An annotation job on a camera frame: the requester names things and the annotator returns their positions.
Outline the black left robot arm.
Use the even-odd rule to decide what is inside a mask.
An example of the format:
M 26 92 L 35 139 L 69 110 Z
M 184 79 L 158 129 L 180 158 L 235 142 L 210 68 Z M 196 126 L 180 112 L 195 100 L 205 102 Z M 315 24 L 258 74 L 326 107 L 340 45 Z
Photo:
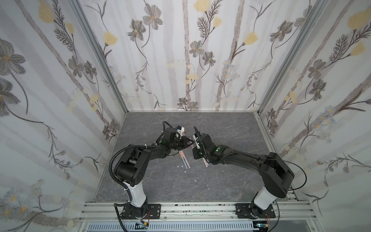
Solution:
M 148 197 L 142 179 L 151 160 L 164 159 L 171 151 L 183 151 L 194 144 L 185 135 L 185 128 L 162 122 L 162 131 L 152 145 L 128 145 L 114 154 L 109 161 L 112 180 L 124 188 L 128 202 L 114 204 L 118 219 L 142 219 L 149 216 Z

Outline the purple pastel pen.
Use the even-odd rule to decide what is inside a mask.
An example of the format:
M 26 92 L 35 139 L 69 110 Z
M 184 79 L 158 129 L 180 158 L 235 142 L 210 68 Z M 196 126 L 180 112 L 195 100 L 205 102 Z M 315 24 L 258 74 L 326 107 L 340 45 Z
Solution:
M 209 166 L 209 164 L 208 164 L 208 162 L 205 158 L 203 158 L 203 162 L 204 162 L 205 167 L 207 168 Z

